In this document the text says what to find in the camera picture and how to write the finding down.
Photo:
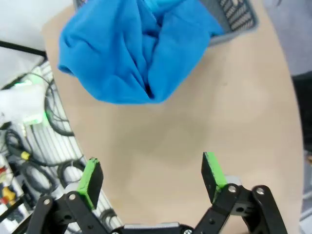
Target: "plastic basket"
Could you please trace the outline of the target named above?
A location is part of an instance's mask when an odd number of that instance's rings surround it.
[[[87,0],[74,0],[79,8]],[[258,18],[248,0],[200,0],[218,20],[225,34],[211,39],[209,46],[227,42],[258,27]]]

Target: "blue towel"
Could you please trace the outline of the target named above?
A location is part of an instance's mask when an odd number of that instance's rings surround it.
[[[144,0],[90,0],[60,35],[58,68],[98,100],[159,103],[198,63],[210,37],[222,33],[198,0],[157,14]]]
[[[159,18],[164,12],[170,10],[181,1],[182,0],[145,0],[145,3],[150,8],[153,15]]]

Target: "wooden table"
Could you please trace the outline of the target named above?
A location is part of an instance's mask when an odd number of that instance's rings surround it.
[[[210,206],[200,174],[203,151],[251,189],[270,187],[288,232],[298,232],[303,150],[287,65],[260,1],[257,32],[208,48],[165,103],[120,106],[93,99],[57,70],[58,37],[70,7],[43,34],[62,103],[87,157],[99,158],[103,189],[125,223],[195,225]],[[239,217],[222,233],[242,233]]]

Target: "metal screw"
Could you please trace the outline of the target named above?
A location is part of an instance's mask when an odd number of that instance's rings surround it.
[[[43,204],[44,204],[44,205],[50,204],[50,199],[45,199],[45,200],[43,201]]]
[[[257,193],[260,195],[264,195],[264,190],[262,188],[257,188]]]
[[[76,198],[76,195],[75,195],[75,194],[70,194],[70,195],[69,195],[69,199],[70,199],[70,200],[74,200],[75,198]]]
[[[236,193],[236,188],[235,188],[233,185],[231,185],[231,186],[229,187],[229,191],[230,191],[231,193]]]

